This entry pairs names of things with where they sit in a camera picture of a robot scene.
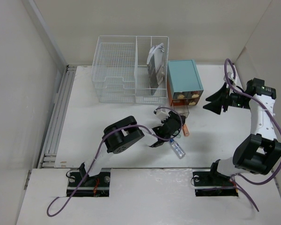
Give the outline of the teal orange drawer box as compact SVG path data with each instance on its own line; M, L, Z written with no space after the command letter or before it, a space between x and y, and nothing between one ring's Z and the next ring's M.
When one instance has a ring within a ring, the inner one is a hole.
M167 91L171 106L197 105L204 91L195 60L170 60Z

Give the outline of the grey white manual booklet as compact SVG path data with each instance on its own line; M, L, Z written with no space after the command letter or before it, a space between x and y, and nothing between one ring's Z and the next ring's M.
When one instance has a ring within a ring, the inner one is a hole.
M164 72L163 72L164 53L165 53L164 43L151 46L150 51L148 53L147 69L148 69L148 76L149 76L150 95L155 94L159 85L162 83L164 79Z

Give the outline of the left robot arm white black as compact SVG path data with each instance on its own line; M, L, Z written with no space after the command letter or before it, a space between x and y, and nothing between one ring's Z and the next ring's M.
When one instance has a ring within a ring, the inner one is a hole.
M83 162L79 167L80 182L85 186L92 185L111 156L127 150L141 140L145 136L143 130L157 139L150 145L151 148L157 148L175 138L185 124L186 117L173 110L165 113L163 109L159 107L154 111L155 115L163 116L163 118L161 125L152 129L138 124L133 116L128 116L106 127L94 157Z

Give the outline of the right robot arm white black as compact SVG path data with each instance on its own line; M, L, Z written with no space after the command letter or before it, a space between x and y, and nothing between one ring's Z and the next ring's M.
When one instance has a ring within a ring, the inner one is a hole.
M268 174L281 157L281 142L274 131L273 108L276 90L265 86L264 80L254 78L247 82L242 93L230 91L227 83L206 98L204 109L216 114L226 112L228 107L248 109L251 112L251 133L228 159L218 159L207 173L208 181L219 184L233 174Z

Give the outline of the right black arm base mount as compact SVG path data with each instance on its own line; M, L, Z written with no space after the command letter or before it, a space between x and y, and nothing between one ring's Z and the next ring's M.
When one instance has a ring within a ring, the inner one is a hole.
M235 183L228 176L221 175L217 172L218 162L219 160L213 162L209 170L193 170L191 184L195 188L196 197L238 197Z

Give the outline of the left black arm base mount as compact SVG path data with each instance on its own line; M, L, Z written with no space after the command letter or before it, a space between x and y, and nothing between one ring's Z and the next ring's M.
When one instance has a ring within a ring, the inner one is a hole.
M69 197L78 186L83 176L78 168L67 171L68 178L66 195ZM87 177L78 187L73 197L109 197L111 181L111 169L104 168L98 175Z

